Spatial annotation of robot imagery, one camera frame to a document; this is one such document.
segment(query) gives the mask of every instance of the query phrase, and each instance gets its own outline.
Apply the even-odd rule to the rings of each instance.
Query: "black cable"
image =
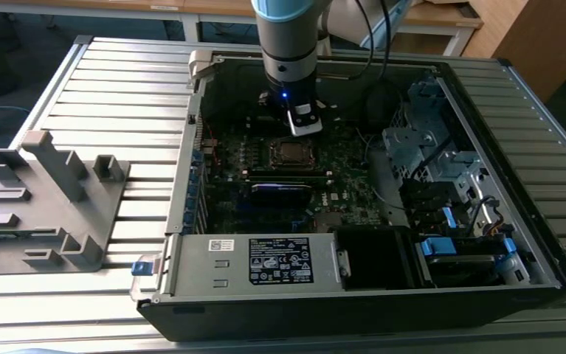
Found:
[[[355,3],[359,5],[360,11],[364,15],[364,21],[367,22],[367,28],[369,30],[369,37],[371,37],[371,54],[369,54],[369,60],[367,61],[367,65],[364,66],[363,70],[353,76],[351,76],[349,80],[357,80],[363,77],[364,73],[369,70],[371,64],[373,63],[375,59],[375,35],[373,35],[373,26],[371,26],[371,20],[369,20],[369,14],[367,13],[367,10],[364,9],[363,3],[360,0],[355,0]]]
[[[451,142],[452,142],[452,137],[445,139],[445,141],[437,146],[432,154],[427,157],[425,160],[421,161],[421,164],[419,164],[419,167],[411,173],[411,178],[415,178],[417,173],[421,172],[425,169],[425,167],[428,167],[428,164],[431,164],[431,162],[441,155],[443,150],[448,147]]]
[[[476,227],[476,221],[479,219],[480,210],[483,209],[483,205],[489,199],[496,199],[492,195],[485,195],[483,199],[480,199],[479,205],[476,206],[476,210],[473,211],[473,215],[471,216],[469,227],[468,227],[468,235],[473,232],[473,228]]]
[[[380,3],[381,3],[381,10],[384,11],[385,29],[387,29],[384,64],[383,64],[383,67],[381,67],[381,72],[380,72],[380,77],[379,77],[379,79],[383,80],[388,66],[389,66],[391,47],[392,47],[392,24],[391,24],[389,7],[385,5],[385,0],[380,0]]]

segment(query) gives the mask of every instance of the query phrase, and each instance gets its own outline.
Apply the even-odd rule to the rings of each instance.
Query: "warning label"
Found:
[[[250,238],[254,285],[313,282],[309,238]]]

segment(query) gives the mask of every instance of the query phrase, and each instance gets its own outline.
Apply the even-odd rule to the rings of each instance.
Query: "aluminum extrusion table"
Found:
[[[66,56],[11,148],[29,129],[45,129],[58,148],[75,149],[82,159],[110,153],[132,161],[133,167],[102,270],[0,276],[0,352],[47,348],[93,353],[246,353],[393,347],[392,353],[405,353],[416,346],[417,353],[499,353],[517,350],[519,345],[541,353],[566,352],[566,303],[465,330],[189,344],[162,337],[130,299],[130,266],[164,245],[190,100],[188,61],[196,49],[260,50],[256,46],[79,37]],[[396,58],[444,60],[452,65],[566,246],[566,134],[515,69],[495,60]],[[144,291],[156,286],[154,279],[145,278]]]

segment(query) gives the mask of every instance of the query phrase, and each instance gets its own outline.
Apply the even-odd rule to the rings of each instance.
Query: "metal bracket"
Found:
[[[192,82],[213,72],[213,50],[194,50],[189,58],[189,74]]]

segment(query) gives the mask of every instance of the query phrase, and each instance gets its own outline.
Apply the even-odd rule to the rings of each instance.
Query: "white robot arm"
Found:
[[[253,0],[270,92],[285,110],[294,136],[322,130],[316,94],[318,30],[367,48],[372,44],[383,48],[411,3],[412,0]]]

